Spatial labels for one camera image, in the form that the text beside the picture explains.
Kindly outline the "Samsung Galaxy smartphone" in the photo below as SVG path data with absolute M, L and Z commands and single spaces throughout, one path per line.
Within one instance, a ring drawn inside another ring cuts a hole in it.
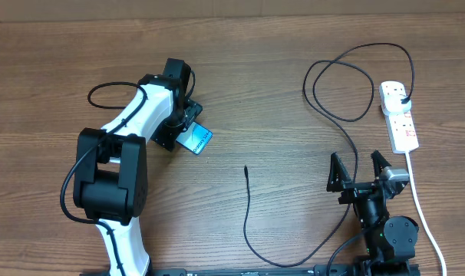
M 208 142 L 212 139 L 213 133 L 204 126 L 193 122 L 186 132 L 181 133 L 176 141 L 187 148 L 195 155 L 201 154 Z

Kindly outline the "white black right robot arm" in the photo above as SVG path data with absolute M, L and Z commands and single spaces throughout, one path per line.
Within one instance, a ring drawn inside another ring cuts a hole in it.
M 371 154 L 374 180 L 354 182 L 337 153 L 331 154 L 327 190 L 339 192 L 338 203 L 352 205 L 361 232 L 340 245 L 324 268 L 326 275 L 419 275 L 415 257 L 419 225 L 407 216 L 391 217 L 387 201 L 399 195 L 410 182 L 406 169 L 393 167 L 378 151 Z M 339 252 L 363 238 L 366 255 L 351 264 L 335 264 Z

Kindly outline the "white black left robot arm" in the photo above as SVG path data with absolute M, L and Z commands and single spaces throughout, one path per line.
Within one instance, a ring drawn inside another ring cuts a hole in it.
M 148 193 L 147 143 L 173 151 L 180 144 L 200 154 L 213 134 L 196 122 L 203 110 L 192 100 L 196 76 L 185 61 L 170 58 L 162 74 L 147 74 L 131 86 L 136 94 L 120 114 L 100 129 L 85 128 L 77 139 L 76 162 L 61 187 L 60 204 L 72 221 L 95 225 L 110 259 L 106 275 L 151 275 L 150 255 L 140 230 Z M 74 204 L 65 193 L 74 183 Z

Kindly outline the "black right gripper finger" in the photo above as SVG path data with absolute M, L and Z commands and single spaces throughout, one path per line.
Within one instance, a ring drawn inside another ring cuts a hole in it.
M 377 150 L 375 150 L 371 154 L 371 159 L 372 159 L 372 162 L 373 162 L 374 177 L 376 179 L 378 179 L 380 177 L 380 175 L 382 174 L 384 168 L 390 166 L 391 164 Z
M 337 153 L 331 154 L 330 171 L 326 190 L 328 192 L 341 192 L 346 185 L 351 184 L 351 178 Z

